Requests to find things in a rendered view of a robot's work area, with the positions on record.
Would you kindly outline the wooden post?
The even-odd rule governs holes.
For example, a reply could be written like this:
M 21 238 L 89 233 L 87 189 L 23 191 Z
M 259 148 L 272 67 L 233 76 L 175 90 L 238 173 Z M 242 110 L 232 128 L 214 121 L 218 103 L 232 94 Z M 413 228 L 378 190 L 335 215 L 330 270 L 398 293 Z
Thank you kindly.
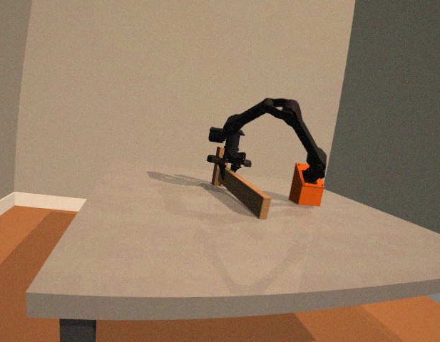
M 224 155 L 224 151 L 225 148 L 224 147 L 217 147 L 217 152 L 216 155 L 220 158 L 223 158 L 222 156 Z M 219 181 L 218 181 L 218 177 L 219 177 L 219 172 L 220 172 L 220 168 L 219 166 L 215 163 L 214 165 L 214 170 L 213 170 L 213 178 L 212 178 L 212 185 L 214 186 L 221 186 L 224 187 Z

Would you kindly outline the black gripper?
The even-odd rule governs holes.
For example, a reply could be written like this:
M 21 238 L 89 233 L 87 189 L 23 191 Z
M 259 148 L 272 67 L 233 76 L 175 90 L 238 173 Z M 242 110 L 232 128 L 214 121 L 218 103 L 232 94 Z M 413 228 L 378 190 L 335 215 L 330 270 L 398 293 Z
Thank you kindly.
M 225 146 L 224 146 L 225 151 L 227 150 L 228 147 L 230 147 L 231 150 L 234 150 L 235 147 L 237 147 L 237 151 L 239 151 L 239 148 L 237 145 L 228 145 L 228 144 L 225 144 Z M 225 151 L 224 151 L 224 155 L 225 155 Z M 230 163 L 229 160 L 224 158 L 224 155 L 222 156 L 223 158 L 220 158 L 217 155 L 208 155 L 208 158 L 207 158 L 208 162 L 216 163 L 219 166 L 222 180 L 225 179 L 225 168 L 227 166 L 227 165 L 225 165 L 225 163 Z M 230 169 L 233 172 L 236 172 L 239 168 L 241 168 L 241 165 L 244 165 L 245 167 L 251 167 L 252 163 L 250 160 L 244 160 L 244 161 L 241 161 L 240 164 L 232 164 Z

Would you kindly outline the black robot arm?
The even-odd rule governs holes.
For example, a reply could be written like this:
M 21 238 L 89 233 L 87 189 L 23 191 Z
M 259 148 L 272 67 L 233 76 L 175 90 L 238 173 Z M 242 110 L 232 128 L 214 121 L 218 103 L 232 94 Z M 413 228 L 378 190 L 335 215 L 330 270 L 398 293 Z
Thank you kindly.
M 277 109 L 278 107 L 282 107 L 282 110 Z M 266 98 L 244 113 L 230 116 L 223 128 L 211 127 L 208 140 L 215 143 L 223 143 L 226 140 L 225 144 L 239 146 L 240 136 L 245 136 L 244 132 L 240 129 L 246 123 L 252 122 L 265 113 L 283 119 L 287 125 L 294 129 L 305 150 L 308 152 L 307 163 L 309 167 L 306 170 L 302 170 L 304 181 L 305 183 L 317 185 L 318 179 L 325 177 L 327 155 L 322 149 L 317 147 L 307 126 L 304 124 L 300 106 L 296 100 Z M 238 152 L 237 147 L 234 150 L 228 147 L 224 158 L 228 159 L 231 164 L 240 164 L 241 161 L 245 160 L 246 153 Z

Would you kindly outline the wooden rail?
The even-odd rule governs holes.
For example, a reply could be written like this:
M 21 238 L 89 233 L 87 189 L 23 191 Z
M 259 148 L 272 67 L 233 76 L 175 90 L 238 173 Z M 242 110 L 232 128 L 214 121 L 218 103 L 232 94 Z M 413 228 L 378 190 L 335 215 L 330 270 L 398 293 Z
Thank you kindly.
M 219 172 L 218 181 L 239 199 L 259 219 L 267 219 L 271 198 L 247 180 L 225 168 L 225 179 Z

